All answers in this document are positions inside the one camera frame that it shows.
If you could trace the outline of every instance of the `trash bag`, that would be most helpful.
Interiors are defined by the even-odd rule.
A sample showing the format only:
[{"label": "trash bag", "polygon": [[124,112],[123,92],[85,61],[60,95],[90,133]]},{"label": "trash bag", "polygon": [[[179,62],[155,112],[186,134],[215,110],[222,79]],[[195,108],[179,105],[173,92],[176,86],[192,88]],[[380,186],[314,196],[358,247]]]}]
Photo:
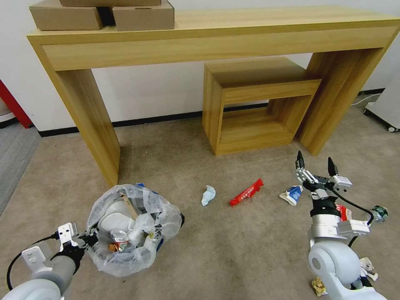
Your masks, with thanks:
[{"label": "trash bag", "polygon": [[164,240],[177,235],[184,222],[179,209],[156,192],[141,184],[116,185],[94,203],[87,220],[88,231],[98,227],[106,210],[115,201],[120,201],[122,194],[129,198],[138,215],[146,214],[136,220],[136,225],[141,224],[143,231],[148,233],[144,244],[139,247],[129,245],[123,252],[112,253],[108,249],[113,242],[109,233],[99,229],[99,243],[88,249],[99,271],[116,277],[129,276],[150,267]]}]

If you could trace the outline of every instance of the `cardboard box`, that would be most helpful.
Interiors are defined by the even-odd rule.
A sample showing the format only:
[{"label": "cardboard box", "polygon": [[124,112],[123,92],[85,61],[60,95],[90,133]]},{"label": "cardboard box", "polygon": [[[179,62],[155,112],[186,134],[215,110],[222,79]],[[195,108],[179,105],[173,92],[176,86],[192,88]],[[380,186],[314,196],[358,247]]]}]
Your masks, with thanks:
[{"label": "cardboard box", "polygon": [[167,1],[159,6],[113,7],[118,31],[159,30],[175,27],[175,10]]},{"label": "cardboard box", "polygon": [[103,27],[96,7],[63,7],[59,0],[44,0],[29,7],[40,30],[99,30]]},{"label": "cardboard box", "polygon": [[63,6],[156,6],[161,0],[60,0]]}]

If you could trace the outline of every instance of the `small wooden cube shelf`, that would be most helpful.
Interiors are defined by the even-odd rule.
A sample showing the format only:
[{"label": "small wooden cube shelf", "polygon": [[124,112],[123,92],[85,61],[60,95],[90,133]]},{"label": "small wooden cube shelf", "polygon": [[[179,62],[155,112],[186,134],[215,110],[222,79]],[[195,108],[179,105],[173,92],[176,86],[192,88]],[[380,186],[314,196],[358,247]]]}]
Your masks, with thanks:
[{"label": "small wooden cube shelf", "polygon": [[[290,144],[320,82],[284,57],[206,63],[202,122],[212,150]],[[266,108],[224,112],[226,104],[267,99]]]}]

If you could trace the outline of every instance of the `floor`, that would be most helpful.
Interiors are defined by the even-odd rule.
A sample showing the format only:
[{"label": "floor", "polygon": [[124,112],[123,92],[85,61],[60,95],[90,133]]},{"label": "floor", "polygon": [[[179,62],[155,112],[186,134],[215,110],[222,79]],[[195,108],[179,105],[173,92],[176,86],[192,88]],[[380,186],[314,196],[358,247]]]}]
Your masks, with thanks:
[{"label": "floor", "polygon": [[[296,184],[297,143],[215,157],[198,118],[116,131],[122,146],[120,183],[144,182],[177,205],[186,223],[162,246],[154,264],[133,276],[98,272],[85,256],[71,284],[71,299],[316,299],[306,258],[311,203],[303,195],[293,207],[278,197]],[[349,199],[389,209],[387,222],[374,224],[353,248],[360,257],[368,256],[380,274],[375,288],[397,299],[399,135],[352,107],[318,157],[303,154],[306,167],[318,175],[327,174],[331,156],[354,183]],[[265,186],[254,198],[228,205],[260,177]],[[202,207],[206,185],[214,186],[217,196]],[[83,230],[93,202],[106,190],[79,134],[43,138],[0,217],[4,276],[18,251],[58,225],[77,221]],[[12,282],[16,286],[28,278],[20,259]],[[0,297],[6,291],[0,280]]]},{"label": "floor", "polygon": [[0,215],[38,147],[36,128],[14,123],[0,129]]}]

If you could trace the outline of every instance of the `black cable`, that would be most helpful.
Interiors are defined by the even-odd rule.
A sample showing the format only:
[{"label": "black cable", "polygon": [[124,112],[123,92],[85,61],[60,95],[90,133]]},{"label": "black cable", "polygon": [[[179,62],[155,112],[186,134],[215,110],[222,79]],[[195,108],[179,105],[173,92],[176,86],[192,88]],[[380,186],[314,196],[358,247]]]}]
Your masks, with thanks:
[{"label": "black cable", "polygon": [[[367,210],[367,209],[365,209],[365,208],[363,208],[363,207],[361,207],[361,206],[359,206],[359,205],[357,205],[357,204],[351,202],[350,200],[347,200],[347,199],[344,198],[341,194],[339,194],[337,191],[335,191],[332,187],[328,187],[328,189],[329,189],[331,192],[333,192],[336,196],[338,196],[340,199],[342,199],[343,201],[345,201],[345,202],[347,202],[348,204],[350,204],[350,205],[352,205],[352,206],[358,208],[359,210],[365,211],[367,214],[369,214],[369,215],[370,215],[370,219],[368,220],[367,225],[370,225],[370,224],[372,223],[372,221],[374,220],[374,215],[372,214],[372,212],[370,212],[369,210]],[[358,238],[358,236],[355,236],[355,237],[353,237],[353,238],[350,240],[350,243],[349,243],[349,245],[348,245],[350,248],[351,248],[351,246],[353,245],[354,241],[355,241],[357,238]]]},{"label": "black cable", "polygon": [[[45,237],[45,238],[43,238],[43,239],[40,239],[40,240],[38,240],[37,242],[34,242],[34,243],[30,244],[28,247],[30,247],[30,246],[32,246],[32,245],[34,245],[34,244],[43,242],[43,241],[45,241],[45,240],[50,240],[50,239],[58,240],[59,238],[60,238],[60,237],[58,236],[58,231],[56,231],[56,232],[54,232],[52,235],[50,235],[50,236],[48,236],[48,237]],[[9,290],[12,290],[12,289],[13,289],[13,288],[12,288],[13,286],[11,285],[11,278],[10,278],[10,276],[11,276],[11,269],[12,269],[13,265],[15,264],[15,262],[17,261],[17,259],[20,258],[21,255],[22,255],[22,251],[21,251],[20,253],[18,253],[18,255],[17,255],[16,257],[14,257],[14,259],[10,262],[10,265],[8,266],[8,269],[7,269],[7,286],[8,286],[8,289],[9,289]]]}]

